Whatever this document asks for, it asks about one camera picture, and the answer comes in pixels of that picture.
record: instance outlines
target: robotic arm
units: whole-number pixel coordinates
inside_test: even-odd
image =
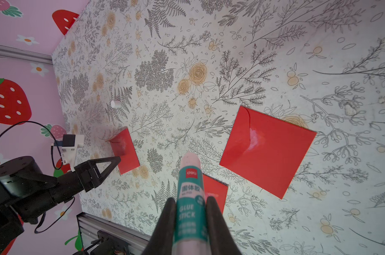
[[[100,173],[96,164],[103,162],[110,165]],[[18,215],[23,222],[37,224],[38,216],[47,210],[71,200],[82,190],[98,187],[119,162],[120,157],[88,160],[58,178],[42,174],[31,156],[0,165],[0,253],[24,232]]]

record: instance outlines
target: glue stick label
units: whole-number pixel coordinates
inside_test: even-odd
[[[207,241],[208,233],[204,197],[201,170],[195,166],[182,168],[178,179],[174,242],[186,239]]]

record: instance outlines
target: black cable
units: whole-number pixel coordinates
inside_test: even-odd
[[[52,227],[53,224],[57,223],[57,221],[58,221],[59,219],[61,219],[61,218],[65,215],[65,213],[69,210],[69,208],[71,208],[71,206],[73,205],[73,202],[75,202],[75,197],[72,197],[72,198],[73,198],[73,201],[72,201],[71,205],[70,205],[70,206],[63,212],[63,214],[62,214],[56,221],[54,221],[49,227],[47,227],[47,228],[44,229],[43,231],[37,231],[37,229],[38,229],[39,227],[42,226],[42,223],[44,223],[45,215],[46,215],[46,213],[47,213],[47,212],[44,212],[44,213],[42,214],[41,220],[39,221],[37,227],[35,227],[35,229],[34,229],[34,233],[35,233],[35,234],[39,234],[39,233],[45,232],[48,228]]]
[[[10,130],[12,127],[14,127],[14,126],[16,126],[16,125],[20,125],[20,124],[22,124],[22,123],[26,123],[26,122],[34,123],[34,124],[37,124],[37,125],[42,126],[43,128],[45,128],[46,130],[49,131],[49,134],[52,136],[52,138],[54,139],[54,141],[55,141],[55,142],[57,141],[57,140],[55,139],[54,135],[51,133],[51,130],[49,130],[46,126],[44,126],[44,125],[42,125],[42,124],[40,124],[40,123],[38,123],[38,122],[31,121],[31,120],[20,121],[19,123],[15,123],[15,124],[12,125],[11,127],[9,127],[9,128],[7,128],[6,130],[4,130],[4,131],[0,134],[0,137],[1,137],[2,135],[4,135],[4,133],[6,133],[8,130]],[[60,155],[61,161],[62,161],[61,151],[59,150],[59,147],[58,147],[58,146],[57,146],[57,148],[58,148],[58,152],[59,152],[59,155]],[[52,154],[52,146],[51,146],[51,159],[52,159],[52,166],[53,166],[56,170],[59,170],[59,169],[62,168],[62,166],[63,166],[63,163],[62,163],[62,162],[61,162],[61,167],[59,167],[59,168],[56,168],[56,166],[55,166],[55,164],[54,164],[54,157],[53,157],[53,154]]]

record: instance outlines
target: glue stick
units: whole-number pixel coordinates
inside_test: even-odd
[[[181,159],[180,167],[172,253],[210,254],[200,160],[196,154],[188,151]]]

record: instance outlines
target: red envelope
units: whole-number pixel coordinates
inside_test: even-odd
[[[121,161],[118,164],[120,175],[140,166],[139,158],[137,157],[132,138],[130,137],[129,129],[121,131],[114,138],[110,139],[109,142],[113,154],[115,156],[120,156]]]
[[[213,179],[206,174],[203,175],[204,179],[204,191],[205,191],[205,201],[210,196],[215,197],[216,203],[219,206],[220,212],[223,213],[223,208],[225,207],[226,193],[228,192],[228,186],[223,184],[220,181]]]
[[[316,134],[241,106],[219,164],[282,199]]]

